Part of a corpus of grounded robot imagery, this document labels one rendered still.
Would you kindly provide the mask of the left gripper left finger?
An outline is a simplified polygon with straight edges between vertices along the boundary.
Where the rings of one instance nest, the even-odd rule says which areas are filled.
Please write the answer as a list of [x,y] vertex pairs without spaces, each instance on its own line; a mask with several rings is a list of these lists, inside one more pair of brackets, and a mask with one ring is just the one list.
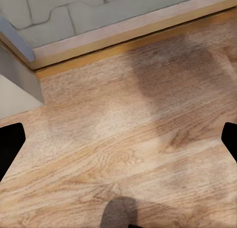
[[25,141],[24,127],[20,122],[0,128],[0,182]]

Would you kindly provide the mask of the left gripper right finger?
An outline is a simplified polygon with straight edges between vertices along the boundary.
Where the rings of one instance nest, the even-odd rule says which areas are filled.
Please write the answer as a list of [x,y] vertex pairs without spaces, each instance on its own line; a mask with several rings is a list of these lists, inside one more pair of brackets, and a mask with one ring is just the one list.
[[237,162],[237,124],[226,122],[221,140]]

